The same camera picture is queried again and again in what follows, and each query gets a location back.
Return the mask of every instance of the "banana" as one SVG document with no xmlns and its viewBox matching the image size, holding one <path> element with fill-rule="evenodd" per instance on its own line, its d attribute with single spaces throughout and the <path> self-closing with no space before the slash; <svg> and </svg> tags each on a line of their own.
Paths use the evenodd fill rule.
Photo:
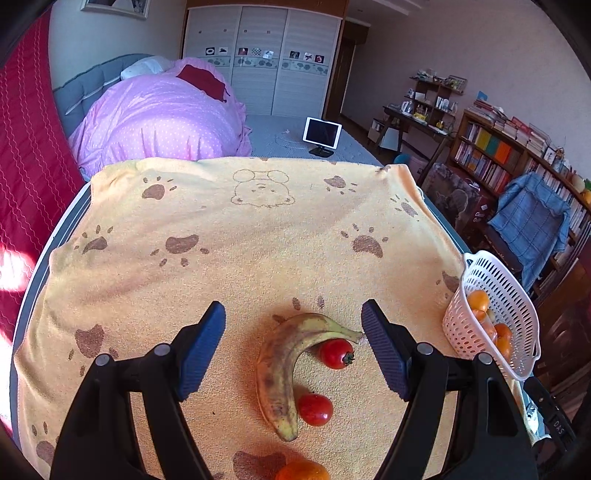
<svg viewBox="0 0 591 480">
<path fill-rule="evenodd" d="M 293 371 L 309 347 L 333 338 L 358 343 L 363 333 L 342 327 L 318 313 L 303 313 L 283 322 L 261 346 L 256 361 L 256 396 L 265 420 L 286 442 L 297 438 Z"/>
</svg>

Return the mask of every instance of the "doorway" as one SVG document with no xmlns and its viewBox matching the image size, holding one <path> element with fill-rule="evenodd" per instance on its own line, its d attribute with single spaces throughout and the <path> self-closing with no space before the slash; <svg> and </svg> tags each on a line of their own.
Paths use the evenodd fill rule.
<svg viewBox="0 0 591 480">
<path fill-rule="evenodd" d="M 326 120 L 336 122 L 339 119 L 340 110 L 345 99 L 355 47 L 365 43 L 368 31 L 369 27 L 365 25 L 350 22 L 349 20 L 345 21 L 343 35 L 335 60 L 333 82 L 326 102 L 324 115 Z"/>
<path fill-rule="evenodd" d="M 335 62 L 335 79 L 330 90 L 329 101 L 326 107 L 326 119 L 332 122 L 338 120 L 340 109 L 343 106 L 354 52 L 355 41 L 349 38 L 343 38 L 340 44 L 339 55 Z"/>
</svg>

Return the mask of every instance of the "bear face print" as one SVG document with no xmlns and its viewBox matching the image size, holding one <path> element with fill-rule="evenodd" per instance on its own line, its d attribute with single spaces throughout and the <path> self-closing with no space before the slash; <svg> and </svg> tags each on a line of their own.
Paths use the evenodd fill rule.
<svg viewBox="0 0 591 480">
<path fill-rule="evenodd" d="M 238 182 L 232 197 L 232 203 L 236 205 L 271 208 L 296 202 L 285 186 L 290 178 L 280 170 L 243 169 L 238 170 L 233 178 Z"/>
</svg>

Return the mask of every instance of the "blue gripper pad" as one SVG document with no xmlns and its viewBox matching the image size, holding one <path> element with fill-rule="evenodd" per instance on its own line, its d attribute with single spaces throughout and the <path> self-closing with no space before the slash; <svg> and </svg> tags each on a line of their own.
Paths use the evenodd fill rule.
<svg viewBox="0 0 591 480">
<path fill-rule="evenodd" d="M 397 338 L 395 327 L 404 330 L 406 328 L 390 323 L 375 300 L 368 300 L 361 307 L 361 326 L 374 351 L 388 388 L 398 393 L 402 400 L 408 401 L 410 399 L 408 370 L 411 351 L 402 338 Z"/>
<path fill-rule="evenodd" d="M 172 346 L 177 351 L 177 395 L 180 401 L 199 389 L 225 329 L 226 309 L 214 301 L 197 325 L 184 327 L 178 333 Z"/>
</svg>

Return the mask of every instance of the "wardrobe door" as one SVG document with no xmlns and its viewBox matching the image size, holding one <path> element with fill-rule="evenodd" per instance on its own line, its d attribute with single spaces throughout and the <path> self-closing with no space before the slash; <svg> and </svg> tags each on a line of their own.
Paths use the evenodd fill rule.
<svg viewBox="0 0 591 480">
<path fill-rule="evenodd" d="M 247 113 L 271 114 L 286 19 L 285 8 L 242 8 L 232 87 Z"/>
<path fill-rule="evenodd" d="M 329 15 L 290 9 L 273 115 L 322 115 L 340 22 Z"/>
<path fill-rule="evenodd" d="M 242 7 L 190 9 L 183 57 L 197 57 L 214 64 L 229 82 L 241 11 Z"/>
</svg>

